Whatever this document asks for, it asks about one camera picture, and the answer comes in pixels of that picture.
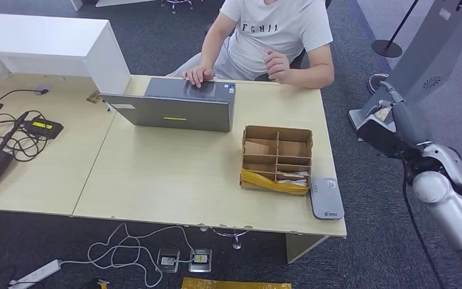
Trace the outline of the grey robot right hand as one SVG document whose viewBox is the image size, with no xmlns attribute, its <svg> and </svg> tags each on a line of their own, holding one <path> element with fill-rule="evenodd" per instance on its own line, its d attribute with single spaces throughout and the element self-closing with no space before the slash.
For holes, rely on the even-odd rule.
<svg viewBox="0 0 462 289">
<path fill-rule="evenodd" d="M 428 122 L 424 116 L 421 115 L 419 109 L 415 106 L 411 106 L 387 81 L 380 81 L 380 86 L 384 87 L 385 91 L 389 93 L 392 102 L 383 99 L 379 100 L 378 103 L 368 111 L 368 115 L 375 115 L 381 109 L 390 107 L 396 133 L 409 146 L 415 148 L 434 143 Z"/>
</svg>

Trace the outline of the person's right hand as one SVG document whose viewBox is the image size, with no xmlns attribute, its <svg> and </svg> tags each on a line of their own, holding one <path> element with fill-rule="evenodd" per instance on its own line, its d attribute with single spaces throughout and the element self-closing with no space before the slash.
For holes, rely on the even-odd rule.
<svg viewBox="0 0 462 289">
<path fill-rule="evenodd" d="M 215 77 L 214 70 L 211 67 L 198 65 L 188 69 L 182 74 L 182 78 L 187 80 L 191 85 L 200 88 L 205 81 L 212 81 Z"/>
</svg>

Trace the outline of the person's left hand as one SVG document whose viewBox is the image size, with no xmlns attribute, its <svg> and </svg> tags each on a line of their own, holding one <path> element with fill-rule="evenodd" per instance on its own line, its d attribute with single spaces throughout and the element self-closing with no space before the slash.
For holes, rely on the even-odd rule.
<svg viewBox="0 0 462 289">
<path fill-rule="evenodd" d="M 284 54 L 269 50 L 266 51 L 263 60 L 268 79 L 279 84 L 285 84 L 291 71 L 288 58 Z"/>
</svg>

